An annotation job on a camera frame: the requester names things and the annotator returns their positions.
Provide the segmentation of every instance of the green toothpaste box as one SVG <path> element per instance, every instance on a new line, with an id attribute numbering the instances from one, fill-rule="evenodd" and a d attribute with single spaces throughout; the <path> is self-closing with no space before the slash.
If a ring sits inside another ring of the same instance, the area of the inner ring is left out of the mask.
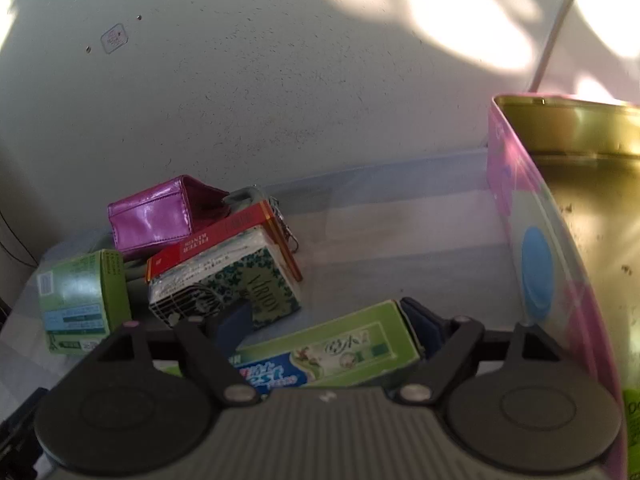
<path id="1" fill-rule="evenodd" d="M 628 445 L 628 478 L 640 479 L 640 390 L 623 391 L 625 399 L 626 440 Z"/>
<path id="2" fill-rule="evenodd" d="M 67 260 L 37 277 L 49 350 L 86 354 L 131 319 L 122 255 L 101 250 Z"/>
<path id="3" fill-rule="evenodd" d="M 229 359 L 261 394 L 285 386 L 395 386 L 419 360 L 395 301 L 240 348 Z"/>

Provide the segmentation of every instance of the blue circle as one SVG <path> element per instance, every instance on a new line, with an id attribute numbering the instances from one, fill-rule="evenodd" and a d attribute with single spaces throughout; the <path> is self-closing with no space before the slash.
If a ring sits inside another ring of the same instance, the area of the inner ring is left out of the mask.
<path id="1" fill-rule="evenodd" d="M 545 319 L 554 296 L 554 261 L 537 227 L 527 229 L 522 239 L 522 290 L 529 315 L 538 321 Z"/>

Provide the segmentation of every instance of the black cable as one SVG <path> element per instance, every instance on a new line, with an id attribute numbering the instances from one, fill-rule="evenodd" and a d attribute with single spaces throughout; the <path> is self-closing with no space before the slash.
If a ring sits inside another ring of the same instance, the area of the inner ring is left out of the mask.
<path id="1" fill-rule="evenodd" d="M 6 320 L 9 319 L 9 314 L 11 314 L 11 307 L 0 298 L 0 330 L 2 330 Z"/>
<path id="2" fill-rule="evenodd" d="M 17 256 L 15 256 L 14 254 L 12 254 L 12 252 L 7 249 L 2 242 L 0 242 L 0 247 L 2 247 L 5 252 L 11 256 L 14 260 L 19 261 L 20 263 L 22 263 L 23 265 L 26 265 L 28 267 L 33 267 L 34 269 L 38 266 L 38 261 L 36 260 L 36 258 L 33 257 L 33 254 L 31 254 L 31 251 L 27 249 L 27 247 L 22 243 L 22 241 L 20 240 L 20 238 L 18 238 L 18 235 L 16 233 L 14 233 L 14 230 L 11 229 L 11 226 L 9 225 L 9 222 L 6 221 L 6 218 L 4 218 L 4 215 L 2 214 L 2 210 L 0 209 L 0 218 L 2 219 L 2 221 L 4 222 L 4 225 L 7 226 L 7 228 L 9 229 L 10 233 L 14 236 L 14 238 L 16 240 L 18 240 L 18 243 L 22 246 L 22 248 L 27 251 L 27 254 L 31 257 L 31 259 L 36 263 L 36 265 L 33 264 L 28 264 L 24 261 L 22 261 L 20 258 L 18 258 Z"/>
<path id="3" fill-rule="evenodd" d="M 7 253 L 9 256 L 11 256 L 15 261 L 20 262 L 24 266 L 31 267 L 31 269 L 37 269 L 38 268 L 37 265 L 28 264 L 27 262 L 25 262 L 25 261 L 21 260 L 20 258 L 18 258 L 18 256 L 16 256 L 9 249 L 7 249 L 2 242 L 0 242 L 0 248 L 2 248 L 4 250 L 4 252 Z"/>

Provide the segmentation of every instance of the pink wallet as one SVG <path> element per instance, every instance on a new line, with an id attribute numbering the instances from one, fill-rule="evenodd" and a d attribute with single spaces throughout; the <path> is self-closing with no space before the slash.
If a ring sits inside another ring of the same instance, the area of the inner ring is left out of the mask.
<path id="1" fill-rule="evenodd" d="M 227 195 L 182 175 L 109 204 L 116 249 L 125 260 L 148 258 L 227 216 Z"/>

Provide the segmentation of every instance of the metal tin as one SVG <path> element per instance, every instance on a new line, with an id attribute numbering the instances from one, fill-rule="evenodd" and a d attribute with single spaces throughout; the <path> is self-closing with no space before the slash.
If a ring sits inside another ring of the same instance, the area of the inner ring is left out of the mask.
<path id="1" fill-rule="evenodd" d="M 640 386 L 640 108 L 539 94 L 494 98 L 487 178 L 525 318 L 622 407 Z M 625 435 L 609 465 L 626 471 Z"/>

